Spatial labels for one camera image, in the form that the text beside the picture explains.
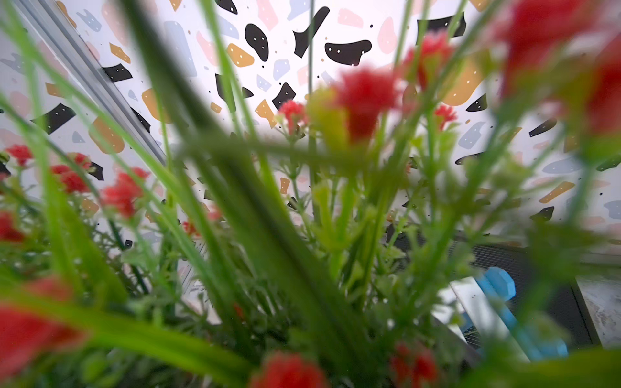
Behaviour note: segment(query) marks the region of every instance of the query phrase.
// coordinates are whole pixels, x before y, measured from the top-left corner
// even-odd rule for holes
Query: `black speck shape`
[[[99,166],[95,162],[91,162],[91,168],[93,167],[95,168],[95,170],[93,172],[89,172],[89,174],[97,178],[98,181],[103,181],[104,180],[104,168],[102,166]]]
[[[224,102],[226,102],[226,94],[224,93],[224,88],[228,87],[229,89],[229,94],[231,95],[231,97],[233,97],[233,89],[231,88],[231,85],[229,84],[228,86],[224,83],[224,80],[222,79],[222,76],[220,74],[216,74],[215,75],[215,86],[218,89],[218,96],[220,96],[220,98],[222,100],[224,100]],[[235,101],[232,101],[231,103],[232,107],[233,107],[233,112],[235,112],[236,107],[235,107]]]
[[[472,155],[466,155],[462,158],[459,158],[455,161],[456,165],[462,165],[466,162],[466,160],[470,160],[470,159],[476,159],[479,156],[483,155],[483,152],[479,152],[479,153],[473,153]]]
[[[321,27],[321,24],[324,22],[325,17],[328,16],[328,13],[330,13],[330,8],[321,7],[319,11],[317,11],[315,16],[313,16],[312,18],[312,27],[313,27],[312,36],[313,37],[317,33],[317,30],[319,30],[319,27]],[[309,28],[310,27],[311,26],[309,25],[308,27],[306,27],[306,30],[302,32],[295,32],[295,31],[293,32],[293,36],[296,38],[296,49],[293,50],[293,54],[299,56],[300,58],[304,56],[304,53],[309,48]]]
[[[537,128],[530,131],[528,134],[530,135],[530,137],[541,135],[543,132],[547,132],[551,130],[555,125],[556,125],[556,119],[546,120],[541,125],[539,125]]]
[[[136,112],[134,110],[134,108],[132,108],[132,112],[136,115],[136,117],[138,117],[138,121],[140,121],[140,123],[142,124],[143,127],[145,127],[145,129],[147,130],[148,133],[151,133],[151,124],[148,123],[148,121],[145,120],[144,117],[142,117],[142,115],[138,112]]]
[[[352,43],[326,43],[325,54],[337,63],[343,65],[358,66],[362,54],[371,51],[371,42],[369,40],[359,40]]]
[[[554,206],[544,207],[539,210],[539,213],[531,215],[530,219],[533,221],[549,221],[552,218],[553,212]]]
[[[37,117],[36,119],[32,119],[31,121],[35,124],[41,123],[44,131],[46,131],[48,135],[51,135],[55,130],[62,127],[75,115],[76,112],[74,112],[70,107],[58,104],[51,111],[47,112],[43,116]]]
[[[270,46],[268,45],[267,36],[259,27],[252,23],[246,26],[245,35],[248,45],[256,51],[261,61],[266,62],[270,57]]]
[[[246,89],[242,87],[242,95],[244,98],[252,97],[255,94],[250,91],[250,89]]]
[[[291,89],[288,83],[284,83],[280,88],[280,92],[278,92],[278,95],[272,100],[272,102],[274,103],[276,110],[279,111],[281,105],[283,105],[288,100],[293,100],[293,97],[295,96],[296,92]]]
[[[613,158],[608,159],[603,162],[601,165],[597,166],[598,171],[606,171],[609,168],[615,168],[621,163],[621,155],[617,155]]]
[[[487,109],[487,93],[477,98],[469,107],[466,108],[466,112],[479,112]]]
[[[110,77],[112,82],[125,81],[126,79],[133,78],[132,74],[125,68],[125,66],[123,66],[122,63],[109,68],[104,68],[104,71],[108,77]]]
[[[289,198],[289,203],[287,204],[287,206],[289,206],[293,210],[296,210],[297,209],[297,199],[295,197]]]
[[[215,3],[222,9],[226,9],[230,13],[237,15],[237,7],[233,4],[233,0],[215,0]]]
[[[0,162],[0,174],[6,175],[7,178],[11,176],[11,172],[9,171],[8,168],[6,168],[6,165],[2,162]]]
[[[427,33],[429,32],[433,32],[433,33],[439,33],[442,30],[446,30],[448,28],[448,25],[451,24],[451,19],[454,18],[455,16],[448,16],[448,17],[443,17],[442,19],[433,19],[433,20],[428,20],[428,24],[427,24]],[[423,20],[418,20],[417,21],[417,25],[418,28],[421,28],[421,24],[422,24]],[[460,21],[459,21],[459,25],[457,26],[457,29],[455,30],[455,33],[453,34],[453,38],[455,37],[460,37],[464,34],[464,32],[466,32],[466,19],[464,19],[464,14],[463,12],[460,15]]]

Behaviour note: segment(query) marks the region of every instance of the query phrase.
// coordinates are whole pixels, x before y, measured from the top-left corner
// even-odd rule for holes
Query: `red flower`
[[[278,111],[280,114],[284,115],[287,119],[287,124],[289,125],[289,134],[293,135],[296,131],[297,123],[300,121],[305,121],[306,113],[304,111],[304,106],[298,102],[293,100],[288,100],[285,102]]]
[[[502,85],[504,97],[519,85],[519,77],[539,70],[554,49],[590,29],[597,17],[593,0],[518,0],[510,21],[498,33],[509,46]]]
[[[84,155],[83,153],[79,153],[79,152],[69,152],[67,154],[71,159],[73,159],[73,161],[80,167],[82,167],[83,169],[90,169],[91,168],[91,159]]]
[[[276,353],[268,358],[263,372],[254,376],[250,388],[328,388],[324,372],[299,354]]]
[[[89,192],[86,182],[69,166],[54,165],[50,167],[50,171],[52,174],[58,175],[60,182],[65,185],[65,192],[69,194],[72,192]]]
[[[188,222],[188,221],[184,221],[183,224],[183,230],[185,230],[185,232],[188,234],[188,236],[193,236],[193,235],[199,235],[198,234],[198,230],[196,230],[196,227],[194,226],[193,223]]]
[[[412,65],[414,64],[413,48],[407,52],[406,59],[403,61],[402,67],[405,77],[412,80]],[[431,80],[437,77],[453,54],[453,47],[448,44],[446,31],[438,34],[428,33],[425,35],[420,45],[420,58],[416,70],[416,75],[420,87],[424,90],[427,88]]]
[[[150,173],[141,168],[132,168],[139,179],[146,179]],[[119,173],[114,186],[106,187],[101,191],[102,201],[105,205],[114,206],[124,217],[131,217],[136,213],[134,201],[142,197],[142,189],[127,173]]]
[[[395,106],[395,81],[392,72],[369,68],[343,74],[343,83],[336,87],[337,102],[347,111],[350,143],[371,138],[378,115]]]
[[[457,120],[457,113],[452,106],[440,105],[438,109],[435,110],[434,114],[440,118],[440,124],[438,126],[440,130],[444,130],[444,125],[447,122]]]
[[[35,280],[25,288],[33,294],[66,301],[71,290],[54,277]],[[0,382],[18,373],[39,353],[82,344],[86,335],[67,326],[0,304]]]
[[[420,388],[423,381],[433,382],[438,378],[438,369],[429,349],[414,354],[406,345],[397,344],[395,353],[390,359],[395,385],[402,386],[410,380],[412,388]]]
[[[26,163],[33,158],[32,152],[27,145],[15,144],[6,149],[9,155],[17,159],[17,164],[24,167]]]
[[[591,132],[596,135],[621,132],[621,34],[599,55],[595,78],[586,106]]]
[[[6,211],[0,212],[0,241],[20,243],[24,238],[24,234],[13,227],[13,215]]]

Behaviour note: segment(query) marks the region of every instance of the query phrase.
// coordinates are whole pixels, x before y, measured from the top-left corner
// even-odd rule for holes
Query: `marble surface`
[[[576,278],[604,348],[621,346],[621,268]]]

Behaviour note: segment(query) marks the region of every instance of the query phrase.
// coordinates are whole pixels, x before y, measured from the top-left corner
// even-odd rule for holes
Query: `terrazzo wallpaper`
[[[231,127],[219,84],[215,45],[198,1],[142,1],[161,36],[176,53],[189,82],[223,125]],[[161,144],[160,120],[165,118],[158,116],[145,68],[116,3],[113,0],[56,3],[141,118],[145,130]],[[278,126],[274,114],[278,108],[288,99],[304,102],[308,93],[309,0],[215,0],[215,3],[227,53],[244,87],[246,102],[253,111],[252,119],[266,138],[277,139],[280,134],[274,129]],[[409,15],[407,47],[416,43],[422,3],[416,0]],[[431,0],[430,3],[429,29],[445,29],[455,16],[459,0]],[[457,16],[459,24],[453,42],[460,42],[488,3],[489,0],[469,0],[463,15]],[[339,74],[351,66],[389,68],[404,4],[404,0],[317,0],[313,15],[313,87],[336,82]],[[585,47],[589,44],[578,45],[576,49]],[[461,174],[462,162],[483,151],[493,126],[487,107],[496,98],[500,82],[494,75],[483,81],[477,64],[470,58],[443,100],[458,113],[458,143],[451,160],[455,162],[455,171]],[[73,131],[63,130],[64,136],[73,136]],[[554,117],[544,111],[533,112],[515,131],[511,145],[514,158],[524,164],[532,162],[559,130],[561,124]],[[554,150],[527,188],[556,179],[559,182],[521,198],[514,216],[490,232],[507,235],[514,227],[528,225],[534,215],[549,222],[562,220],[582,170],[573,155],[576,147],[576,141],[568,138]],[[611,233],[609,244],[602,251],[615,254],[621,253],[621,170],[616,168],[619,163],[621,155],[597,168],[595,188],[582,219],[587,229]],[[283,197],[291,196],[288,179],[279,173],[276,176],[280,178]],[[302,191],[309,190],[307,177],[301,176],[298,183]],[[398,198],[395,210],[403,210],[406,201],[405,195]],[[516,238],[511,244],[522,243]]]
[[[37,44],[44,57],[61,75],[68,81],[80,88],[75,78],[69,74],[67,69],[58,61],[50,48],[43,42],[36,30],[25,20],[22,22],[31,39]],[[129,166],[147,169],[142,160],[138,157],[123,139],[114,135],[103,123],[102,119],[95,113],[82,106],[76,101],[65,99],[59,87],[53,83],[43,70],[36,70],[39,86],[37,91],[42,103],[42,111],[47,118],[48,127],[46,131],[50,140],[58,145],[64,152],[80,152],[88,155],[96,167],[95,172],[89,173],[88,178],[99,189],[110,186],[116,180],[117,173],[121,167],[112,159],[111,155],[99,146],[94,139],[94,131],[98,130],[110,140],[114,145],[116,155],[126,162]],[[29,93],[29,83],[25,75],[23,58],[19,49],[11,42],[9,37],[0,33],[0,92],[9,100],[13,108],[25,119],[34,120],[34,108]],[[87,122],[83,122],[76,111],[84,112]],[[8,115],[0,110],[0,149],[5,149],[14,144],[24,144],[24,139],[20,136],[19,128],[11,121]],[[58,164],[60,160],[50,152],[50,164]],[[14,172],[15,162],[9,160],[8,163],[0,163],[0,171],[11,174]],[[22,185],[27,188],[27,195],[37,199],[41,197],[41,176],[35,168],[29,168],[22,175]],[[164,189],[158,184],[153,176],[147,179],[147,185],[152,187],[155,195],[164,198]],[[92,194],[86,194],[82,202],[82,208],[96,220],[98,229],[107,230],[107,222],[102,220],[102,212],[99,205],[95,202]],[[147,226],[152,221],[143,216],[141,225]],[[143,229],[143,236],[152,243],[159,242],[160,237],[154,232]],[[126,246],[133,245],[134,236],[127,231],[122,232],[122,237]]]

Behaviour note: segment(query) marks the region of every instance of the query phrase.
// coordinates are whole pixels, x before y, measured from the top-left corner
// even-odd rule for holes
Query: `terrazzo pattern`
[[[131,42],[128,28],[120,18],[114,2],[91,0],[85,3],[80,0],[65,0],[57,3],[76,24],[77,32],[121,93],[126,96],[129,105],[143,118],[143,125],[150,128],[147,130],[151,136],[158,143],[163,143],[160,119],[167,119],[158,116],[156,109],[153,109],[153,101],[148,98],[151,86],[143,65],[138,60],[130,60],[140,58],[140,55]],[[197,0],[143,0],[143,3],[156,26],[163,32],[164,41],[177,54],[179,65],[188,81],[205,99],[206,105],[212,107],[214,115],[222,119],[222,124],[232,127],[228,111],[223,109],[227,105],[217,84],[221,70],[215,55],[213,38]],[[251,112],[254,111],[252,120],[258,123],[259,131],[266,138],[276,138],[279,134],[274,131],[277,123],[273,116],[278,107],[287,99],[305,102],[308,93],[309,1],[215,0],[215,3],[218,5],[218,23],[224,35],[227,53],[233,59],[240,84],[248,90],[246,102]],[[414,1],[407,27],[407,47],[416,44],[422,3],[422,0]],[[485,10],[488,1],[470,0],[462,15],[455,15],[459,0],[430,3],[429,28],[445,29],[452,17],[458,17],[458,28],[452,38],[453,42],[458,43]],[[334,82],[339,73],[351,66],[390,68],[403,6],[403,0],[316,1],[313,15],[313,86]],[[466,60],[463,72],[457,77],[455,85],[445,91],[443,98],[445,104],[455,107],[457,121],[461,124],[455,129],[458,132],[458,143],[451,160],[455,162],[455,171],[462,175],[464,160],[476,157],[484,150],[493,126],[487,105],[497,98],[500,85],[495,75],[483,82],[475,55],[477,53]],[[18,54],[5,52],[0,62],[0,66],[8,66],[5,73],[12,74],[12,77],[19,76]],[[62,133],[66,136],[67,143],[77,146],[71,140],[75,138],[73,134],[76,129],[65,129],[65,126],[67,124],[57,130],[59,134],[56,136],[62,138]],[[512,133],[514,138],[510,149],[514,159],[525,165],[531,163],[542,148],[553,140],[561,127],[562,123],[557,123],[554,117],[543,112],[533,112],[524,118]],[[85,131],[77,132],[82,133],[82,139],[90,140]],[[176,141],[174,134],[171,141]],[[81,147],[87,146],[86,143],[80,144]],[[527,188],[531,188],[547,180],[550,187],[520,198],[516,201],[515,215],[490,232],[507,230],[507,224],[512,223],[528,225],[531,218],[544,217],[550,222],[562,220],[566,215],[568,199],[574,195],[575,185],[582,173],[582,166],[573,156],[576,147],[575,139],[567,139],[561,147],[554,150],[527,184]],[[615,241],[621,240],[621,230],[614,226],[618,225],[615,201],[621,201],[621,180],[618,179],[619,172],[616,168],[620,161],[621,157],[597,168],[596,179],[602,184],[593,189],[584,219],[586,228],[610,232],[616,236],[612,239]],[[275,175],[277,178],[281,177],[279,173]],[[308,179],[299,179],[304,180],[299,181],[300,188],[308,191]],[[551,182],[552,179],[557,179],[558,182]],[[556,190],[555,187],[561,183],[565,185]],[[289,188],[283,197],[289,198],[291,194]],[[394,208],[401,208],[406,200],[405,195],[399,196]],[[604,221],[594,224],[590,221],[593,219]],[[621,246],[611,243],[602,250],[607,253],[621,253]]]

